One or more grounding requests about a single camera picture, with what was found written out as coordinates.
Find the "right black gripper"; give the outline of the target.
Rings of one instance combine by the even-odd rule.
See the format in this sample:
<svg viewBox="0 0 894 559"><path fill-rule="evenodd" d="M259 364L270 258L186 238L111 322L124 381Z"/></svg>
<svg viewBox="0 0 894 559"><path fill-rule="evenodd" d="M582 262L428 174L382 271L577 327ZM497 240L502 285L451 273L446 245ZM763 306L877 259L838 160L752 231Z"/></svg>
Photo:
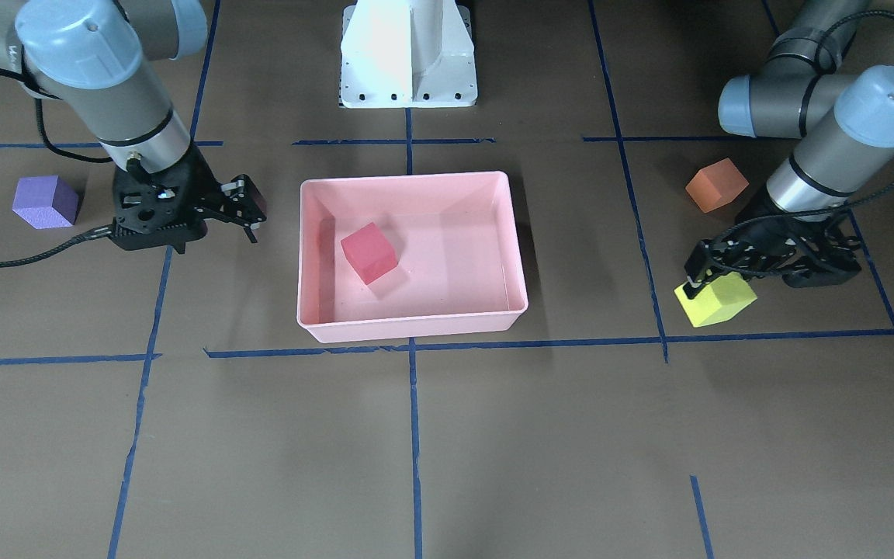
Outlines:
<svg viewBox="0 0 894 559"><path fill-rule="evenodd" d="M121 168L113 177L113 233L110 240L125 251L170 245L177 252L208 233L203 220L241 227L252 244L253 230L266 218L262 192L248 175L221 184L194 144L171 167L138 179Z"/></svg>

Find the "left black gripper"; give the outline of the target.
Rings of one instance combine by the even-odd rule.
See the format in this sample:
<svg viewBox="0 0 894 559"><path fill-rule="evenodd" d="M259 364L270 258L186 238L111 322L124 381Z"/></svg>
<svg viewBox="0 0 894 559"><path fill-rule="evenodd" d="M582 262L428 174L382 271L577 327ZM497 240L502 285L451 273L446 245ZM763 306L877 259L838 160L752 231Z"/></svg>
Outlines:
<svg viewBox="0 0 894 559"><path fill-rule="evenodd" d="M682 293L695 300L710 283L728 273L781 277L792 289L816 289L847 283L861 272L857 238L841 230L844 214L783 218L765 189L757 191L736 216L755 220L734 232L734 241L701 240L684 264Z"/></svg>

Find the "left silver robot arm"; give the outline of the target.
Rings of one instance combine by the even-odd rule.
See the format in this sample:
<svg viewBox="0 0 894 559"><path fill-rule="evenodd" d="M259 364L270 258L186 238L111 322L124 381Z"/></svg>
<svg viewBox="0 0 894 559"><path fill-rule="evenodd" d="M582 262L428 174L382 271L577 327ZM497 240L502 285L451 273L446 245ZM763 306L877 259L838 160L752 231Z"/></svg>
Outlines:
<svg viewBox="0 0 894 559"><path fill-rule="evenodd" d="M741 137L797 145L738 213L700 241L685 264L682 293L694 300L721 277L781 277L794 289L835 286L860 270L847 212L878 198L854 194L894 159L894 66L841 73L859 22L894 12L867 1L806 1L754 75L724 86L718 120Z"/></svg>

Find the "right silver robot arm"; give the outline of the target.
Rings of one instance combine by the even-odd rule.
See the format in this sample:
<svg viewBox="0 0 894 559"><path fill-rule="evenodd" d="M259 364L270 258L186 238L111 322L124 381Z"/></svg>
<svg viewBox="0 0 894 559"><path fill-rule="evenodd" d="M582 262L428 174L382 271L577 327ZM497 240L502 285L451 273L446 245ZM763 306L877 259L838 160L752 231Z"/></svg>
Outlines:
<svg viewBox="0 0 894 559"><path fill-rule="evenodd" d="M199 1L0 1L0 75L66 102L115 165L110 225L72 238L110 238L123 250L184 252L206 220L249 241L266 219L251 178L214 177L152 61L198 53L208 40Z"/></svg>

